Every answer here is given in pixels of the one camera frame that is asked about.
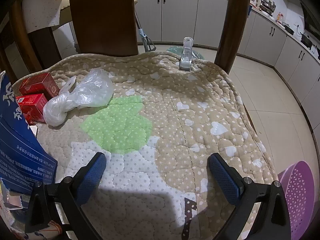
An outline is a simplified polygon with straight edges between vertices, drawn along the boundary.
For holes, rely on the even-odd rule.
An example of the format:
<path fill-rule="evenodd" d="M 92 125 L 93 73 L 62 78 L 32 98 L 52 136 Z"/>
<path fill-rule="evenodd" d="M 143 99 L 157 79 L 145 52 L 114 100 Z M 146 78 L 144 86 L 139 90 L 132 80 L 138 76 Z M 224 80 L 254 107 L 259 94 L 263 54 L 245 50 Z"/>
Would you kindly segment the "blue printed box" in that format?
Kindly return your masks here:
<path fill-rule="evenodd" d="M 30 195 L 35 182 L 55 181 L 57 160 L 33 134 L 16 101 L 5 71 L 1 72 L 1 180 L 14 192 Z"/>

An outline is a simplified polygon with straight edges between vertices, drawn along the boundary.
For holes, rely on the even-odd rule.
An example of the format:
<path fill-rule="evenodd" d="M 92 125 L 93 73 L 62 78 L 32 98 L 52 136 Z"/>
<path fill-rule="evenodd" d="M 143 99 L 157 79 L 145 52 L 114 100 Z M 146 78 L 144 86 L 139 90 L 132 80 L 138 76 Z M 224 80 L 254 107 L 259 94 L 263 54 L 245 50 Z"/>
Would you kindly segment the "clear plastic bag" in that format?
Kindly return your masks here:
<path fill-rule="evenodd" d="M 103 69 L 90 70 L 79 83 L 76 83 L 76 77 L 73 76 L 61 88 L 59 94 L 45 104 L 43 118 L 50 126 L 60 126 L 65 122 L 67 113 L 75 108 L 108 105 L 113 91 L 109 73 Z"/>

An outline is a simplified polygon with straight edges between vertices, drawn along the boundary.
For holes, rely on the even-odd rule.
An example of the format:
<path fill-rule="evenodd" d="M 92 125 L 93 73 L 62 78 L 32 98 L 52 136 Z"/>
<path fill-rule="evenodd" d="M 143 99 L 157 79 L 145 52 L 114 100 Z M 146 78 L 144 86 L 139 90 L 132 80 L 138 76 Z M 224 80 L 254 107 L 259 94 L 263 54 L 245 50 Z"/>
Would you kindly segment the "green bagged trash bin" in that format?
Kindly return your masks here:
<path fill-rule="evenodd" d="M 178 56 L 182 56 L 183 53 L 183 47 L 181 46 L 170 46 L 167 49 L 168 52 L 174 53 Z M 202 54 L 200 54 L 199 52 L 193 50 L 192 51 L 192 58 L 193 59 L 200 59 L 200 60 L 204 60 L 204 57 L 202 56 Z"/>

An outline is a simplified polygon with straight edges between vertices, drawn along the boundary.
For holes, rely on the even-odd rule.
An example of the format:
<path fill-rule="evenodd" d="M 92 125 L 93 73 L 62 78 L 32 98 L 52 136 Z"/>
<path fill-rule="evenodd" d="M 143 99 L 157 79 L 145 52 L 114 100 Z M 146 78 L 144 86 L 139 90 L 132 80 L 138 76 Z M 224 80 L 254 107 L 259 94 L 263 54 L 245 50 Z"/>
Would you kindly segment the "purple perforated basket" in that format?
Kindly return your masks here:
<path fill-rule="evenodd" d="M 315 184 L 310 166 L 299 161 L 278 174 L 290 217 L 291 239 L 300 239 L 307 230 L 315 203 Z"/>

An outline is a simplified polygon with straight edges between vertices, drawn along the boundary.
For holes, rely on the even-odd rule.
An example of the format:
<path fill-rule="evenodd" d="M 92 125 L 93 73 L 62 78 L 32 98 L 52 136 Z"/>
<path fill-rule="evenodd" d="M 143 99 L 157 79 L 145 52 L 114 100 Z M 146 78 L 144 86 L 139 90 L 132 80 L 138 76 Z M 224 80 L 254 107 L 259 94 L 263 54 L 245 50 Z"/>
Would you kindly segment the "long red carton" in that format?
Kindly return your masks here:
<path fill-rule="evenodd" d="M 16 98 L 27 122 L 44 122 L 43 108 L 48 102 L 44 94 L 30 94 Z"/>

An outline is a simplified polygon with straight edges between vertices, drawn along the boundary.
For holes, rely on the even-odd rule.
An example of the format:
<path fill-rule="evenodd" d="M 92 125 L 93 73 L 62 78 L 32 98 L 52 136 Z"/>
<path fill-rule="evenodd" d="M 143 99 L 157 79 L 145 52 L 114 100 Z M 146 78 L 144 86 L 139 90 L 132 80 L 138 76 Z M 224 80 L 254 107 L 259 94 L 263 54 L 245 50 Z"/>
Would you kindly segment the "quilted heart pattern table cover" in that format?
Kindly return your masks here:
<path fill-rule="evenodd" d="M 249 123 L 240 93 L 215 64 L 178 69 L 169 52 L 116 58 L 70 56 L 48 69 L 62 87 L 103 69 L 113 82 L 106 107 L 75 108 L 37 139 L 57 160 L 56 180 L 97 152 L 108 162 L 82 209 L 103 239 L 212 239 L 233 211 L 207 169 L 219 153 L 241 176 L 269 184 L 271 155 Z"/>

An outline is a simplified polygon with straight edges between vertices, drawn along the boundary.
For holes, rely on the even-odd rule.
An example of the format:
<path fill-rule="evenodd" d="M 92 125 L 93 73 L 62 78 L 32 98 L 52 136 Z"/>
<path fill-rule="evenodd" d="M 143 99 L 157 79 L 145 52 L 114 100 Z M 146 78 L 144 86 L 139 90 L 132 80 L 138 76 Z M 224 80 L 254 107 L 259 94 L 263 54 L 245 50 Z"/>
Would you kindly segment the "red box with gold emblem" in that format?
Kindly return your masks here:
<path fill-rule="evenodd" d="M 43 94 L 49 101 L 58 96 L 60 89 L 50 73 L 42 73 L 24 79 L 19 91 L 22 95 Z"/>

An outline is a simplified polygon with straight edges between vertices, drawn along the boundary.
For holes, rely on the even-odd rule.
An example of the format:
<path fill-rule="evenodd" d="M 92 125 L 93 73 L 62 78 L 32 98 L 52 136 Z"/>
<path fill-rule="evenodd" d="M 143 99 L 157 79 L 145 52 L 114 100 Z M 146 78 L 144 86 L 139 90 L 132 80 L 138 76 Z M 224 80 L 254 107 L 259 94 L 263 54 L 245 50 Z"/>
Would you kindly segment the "mop with blue clamp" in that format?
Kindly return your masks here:
<path fill-rule="evenodd" d="M 144 31 L 140 25 L 140 21 L 139 21 L 139 18 L 138 18 L 136 11 L 135 11 L 135 19 L 136 19 L 136 26 L 138 28 L 138 33 L 139 33 L 141 41 L 143 43 L 143 47 L 144 47 L 145 52 L 147 53 L 147 52 L 155 51 L 156 46 L 154 45 L 152 40 L 144 33 Z"/>

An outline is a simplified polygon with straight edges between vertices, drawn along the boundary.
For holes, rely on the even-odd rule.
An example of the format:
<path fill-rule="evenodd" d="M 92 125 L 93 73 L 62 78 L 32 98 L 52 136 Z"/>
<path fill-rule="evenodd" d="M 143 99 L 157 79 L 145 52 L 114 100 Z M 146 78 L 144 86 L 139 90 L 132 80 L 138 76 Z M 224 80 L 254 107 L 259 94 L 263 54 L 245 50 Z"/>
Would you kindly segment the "dark wooden chair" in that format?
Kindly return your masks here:
<path fill-rule="evenodd" d="M 82 53 L 138 54 L 134 0 L 69 0 Z M 228 0 L 214 63 L 229 73 L 244 32 L 250 0 Z"/>

